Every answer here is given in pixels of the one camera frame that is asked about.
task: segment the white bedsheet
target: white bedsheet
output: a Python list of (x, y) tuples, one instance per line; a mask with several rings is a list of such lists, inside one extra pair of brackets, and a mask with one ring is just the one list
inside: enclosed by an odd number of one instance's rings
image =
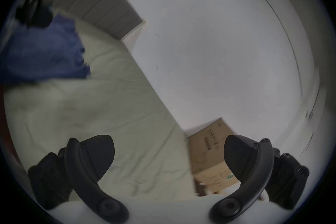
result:
[(194, 197), (187, 141), (125, 46), (82, 21), (91, 75), (21, 85), (4, 94), (11, 137), (26, 170), (69, 138), (111, 135), (115, 158), (99, 186), (155, 200)]

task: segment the black object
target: black object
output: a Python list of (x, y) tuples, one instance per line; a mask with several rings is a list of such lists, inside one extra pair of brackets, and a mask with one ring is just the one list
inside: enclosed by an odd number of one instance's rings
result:
[(85, 204), (110, 223), (123, 223), (128, 210), (119, 201), (104, 193), (97, 182), (114, 159), (114, 144), (109, 135), (98, 135), (79, 142), (71, 138), (58, 156), (49, 153), (28, 170), (34, 195), (46, 210), (69, 201), (75, 189)]
[(15, 18), (27, 27), (46, 28), (53, 21), (53, 13), (42, 5), (42, 0), (25, 0), (23, 6), (16, 9)]
[(257, 143), (244, 136), (230, 135), (225, 141), (224, 159), (241, 185), (211, 208), (209, 217), (216, 223), (228, 223), (240, 216), (264, 189), (270, 201), (293, 209), (309, 176), (307, 167), (289, 153), (280, 156), (267, 138)]
[[(31, 187), (44, 209), (53, 209), (69, 200), (73, 189), (86, 205), (110, 223), (123, 223), (127, 208), (104, 193), (97, 182), (114, 159), (113, 140), (108, 135), (79, 142), (71, 138), (58, 156), (49, 153), (28, 170)], [(209, 217), (215, 223), (228, 223), (244, 213), (265, 189), (269, 200), (285, 209), (293, 209), (299, 200), (309, 170), (289, 153), (272, 147), (268, 138), (259, 143), (240, 135), (227, 137), (224, 159), (241, 181), (240, 188), (217, 202)]]

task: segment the gray headboard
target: gray headboard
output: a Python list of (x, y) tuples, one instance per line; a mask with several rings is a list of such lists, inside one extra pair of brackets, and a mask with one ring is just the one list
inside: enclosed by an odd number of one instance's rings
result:
[(127, 0), (44, 0), (44, 2), (95, 25), (117, 39), (123, 38), (142, 23), (142, 19)]

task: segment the bed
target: bed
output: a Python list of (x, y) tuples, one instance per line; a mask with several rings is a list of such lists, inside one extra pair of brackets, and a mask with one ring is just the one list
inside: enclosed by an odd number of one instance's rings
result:
[(24, 169), (57, 153), (72, 137), (82, 141), (108, 134), (115, 158), (99, 181), (103, 191), (150, 200), (193, 198), (183, 131), (124, 44), (75, 22), (91, 75), (18, 85), (4, 93), (8, 127)]

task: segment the blue towel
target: blue towel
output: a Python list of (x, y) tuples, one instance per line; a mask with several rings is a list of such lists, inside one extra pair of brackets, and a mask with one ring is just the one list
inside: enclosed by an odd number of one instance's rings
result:
[(0, 83), (86, 78), (90, 67), (75, 30), (75, 21), (61, 15), (44, 29), (19, 25), (0, 55)]

